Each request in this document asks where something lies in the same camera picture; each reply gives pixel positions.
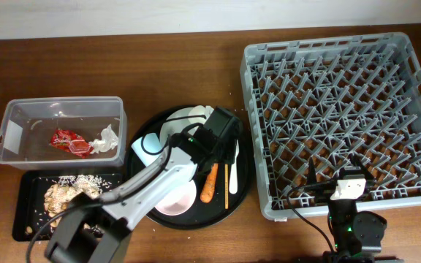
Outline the light blue plastic cup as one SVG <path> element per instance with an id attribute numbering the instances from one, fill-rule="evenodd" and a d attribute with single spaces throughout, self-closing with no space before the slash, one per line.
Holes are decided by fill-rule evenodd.
<path id="1" fill-rule="evenodd" d="M 154 155 L 154 153 L 159 152 L 162 149 L 162 145 L 156 133 L 150 133 L 135 140 L 131 149 L 147 167 L 159 157 L 159 154 Z"/>

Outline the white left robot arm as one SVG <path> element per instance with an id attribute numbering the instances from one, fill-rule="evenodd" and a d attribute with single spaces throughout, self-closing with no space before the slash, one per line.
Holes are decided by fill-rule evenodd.
<path id="1" fill-rule="evenodd" d="M 134 228 L 167 194 L 213 164 L 233 162 L 241 120 L 223 107 L 204 123 L 170 135 L 146 168 L 92 199 L 78 194 L 56 215 L 59 224 L 46 249 L 50 262 L 122 262 Z"/>

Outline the pink bowl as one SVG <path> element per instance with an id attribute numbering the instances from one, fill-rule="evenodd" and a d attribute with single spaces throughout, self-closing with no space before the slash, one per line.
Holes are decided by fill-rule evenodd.
<path id="1" fill-rule="evenodd" d="M 197 187 L 193 180 L 173 189 L 164 197 L 155 209 L 166 216 L 178 216 L 185 213 L 195 201 Z"/>

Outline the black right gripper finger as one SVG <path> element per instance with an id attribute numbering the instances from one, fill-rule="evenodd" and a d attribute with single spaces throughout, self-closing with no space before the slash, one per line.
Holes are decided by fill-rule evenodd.
<path id="1" fill-rule="evenodd" d="M 360 169 L 361 171 L 363 172 L 367 171 L 366 167 L 363 165 L 360 158 L 356 154 L 352 156 L 352 163 L 356 168 Z"/>
<path id="2" fill-rule="evenodd" d="M 316 182 L 316 167 L 314 165 L 313 159 L 310 158 L 308 162 L 307 184 L 315 184 Z"/>

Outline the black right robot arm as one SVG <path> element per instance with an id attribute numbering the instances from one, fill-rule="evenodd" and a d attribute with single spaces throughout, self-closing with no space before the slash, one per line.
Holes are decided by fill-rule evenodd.
<path id="1" fill-rule="evenodd" d="M 357 203 L 366 198 L 376 178 L 357 156 L 350 161 L 349 167 L 326 181 L 316 179 L 314 162 L 309 161 L 307 189 L 313 191 L 316 201 L 327 205 L 327 224 L 335 241 L 335 250 L 324 252 L 323 262 L 374 262 L 382 250 L 387 220 L 357 210 Z"/>

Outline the red snack wrapper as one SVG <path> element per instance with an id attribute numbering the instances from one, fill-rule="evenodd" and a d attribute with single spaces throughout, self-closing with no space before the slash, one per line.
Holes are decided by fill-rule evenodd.
<path id="1" fill-rule="evenodd" d="M 79 134 L 59 128 L 55 130 L 54 135 L 51 137 L 50 145 L 83 159 L 93 150 L 93 147 Z"/>

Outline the peanut shells and rice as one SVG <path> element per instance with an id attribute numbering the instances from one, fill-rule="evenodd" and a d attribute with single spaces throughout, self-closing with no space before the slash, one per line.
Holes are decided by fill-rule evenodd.
<path id="1" fill-rule="evenodd" d="M 92 199 L 119 186 L 123 176 L 101 175 L 44 175 L 31 182 L 28 211 L 22 231 L 25 240 L 40 230 L 43 224 L 67 209 L 71 200 L 80 193 Z"/>

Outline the white tissue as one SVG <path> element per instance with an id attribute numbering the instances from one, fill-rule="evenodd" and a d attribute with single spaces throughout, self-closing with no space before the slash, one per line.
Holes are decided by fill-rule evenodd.
<path id="1" fill-rule="evenodd" d="M 112 126 L 108 125 L 100 133 L 101 138 L 95 139 L 88 144 L 92 147 L 91 154 L 104 153 L 113 150 L 118 146 L 118 135 L 113 131 Z"/>

